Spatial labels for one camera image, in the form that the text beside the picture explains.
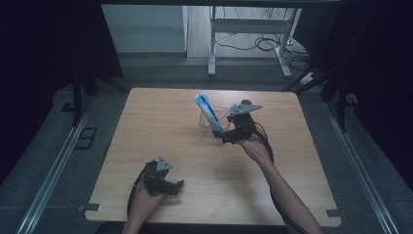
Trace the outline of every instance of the blue object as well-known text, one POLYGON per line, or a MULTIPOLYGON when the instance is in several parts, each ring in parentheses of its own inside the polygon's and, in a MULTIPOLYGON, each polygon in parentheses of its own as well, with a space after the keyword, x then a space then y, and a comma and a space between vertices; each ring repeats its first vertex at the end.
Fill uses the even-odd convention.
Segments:
POLYGON ((201 111, 203 111, 212 130, 223 132, 224 130, 222 129, 221 124, 219 124, 218 118, 216 117, 215 112, 212 109, 212 106, 207 97, 207 93, 200 93, 199 95, 197 95, 195 97, 195 102, 201 108, 201 111))

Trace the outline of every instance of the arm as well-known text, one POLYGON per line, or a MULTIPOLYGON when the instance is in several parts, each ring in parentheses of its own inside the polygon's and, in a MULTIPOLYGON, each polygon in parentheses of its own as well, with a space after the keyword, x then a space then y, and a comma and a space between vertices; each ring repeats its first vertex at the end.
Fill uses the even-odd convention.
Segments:
MULTIPOLYGON (((283 179, 274 163, 271 161, 267 149, 258 136, 253 136, 249 140, 238 141, 245 153, 255 161, 260 167, 270 185, 271 192, 280 204, 282 210, 307 233, 322 233, 318 222, 310 213, 306 205, 283 179)), ((287 222, 285 226, 289 233, 297 231, 287 222)))
POLYGON ((140 182, 131 204, 130 216, 125 222, 122 234, 137 234, 143 222, 159 207, 165 194, 151 196, 146 185, 140 182))

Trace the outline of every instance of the white wall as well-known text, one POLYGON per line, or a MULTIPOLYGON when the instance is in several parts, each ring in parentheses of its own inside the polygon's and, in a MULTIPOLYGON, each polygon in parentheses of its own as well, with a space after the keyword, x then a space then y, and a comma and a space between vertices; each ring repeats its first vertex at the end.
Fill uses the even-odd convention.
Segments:
POLYGON ((118 53, 186 52, 186 6, 101 7, 118 53))

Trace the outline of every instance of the clear acrylic holder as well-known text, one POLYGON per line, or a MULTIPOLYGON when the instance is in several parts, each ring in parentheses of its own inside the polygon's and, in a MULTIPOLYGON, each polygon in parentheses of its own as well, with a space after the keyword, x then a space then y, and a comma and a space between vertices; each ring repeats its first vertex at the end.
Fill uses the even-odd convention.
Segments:
MULTIPOLYGON (((219 124, 221 124, 224 131, 228 131, 230 129, 230 122, 228 122, 227 116, 230 114, 231 108, 214 106, 212 109, 215 112, 219 124)), ((217 138, 213 135, 212 128, 210 127, 209 122, 207 121, 207 118, 202 111, 199 124, 202 141, 210 143, 222 143, 222 140, 220 138, 217 138)))

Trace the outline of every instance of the wooden table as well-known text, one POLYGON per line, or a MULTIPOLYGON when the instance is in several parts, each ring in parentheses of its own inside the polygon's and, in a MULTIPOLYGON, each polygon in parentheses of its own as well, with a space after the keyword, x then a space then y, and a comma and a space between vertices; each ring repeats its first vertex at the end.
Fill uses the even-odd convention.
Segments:
MULTIPOLYGON (((127 220, 131 186, 147 162, 163 156, 173 165, 167 180, 185 179, 178 196, 169 196, 150 222, 283 225, 258 166, 238 145, 201 140, 201 91, 133 89, 122 113, 90 203, 89 220, 127 220)), ((298 98, 293 93, 206 91, 213 105, 230 107, 249 99, 263 125, 275 164, 321 226, 338 226, 340 217, 298 98)))

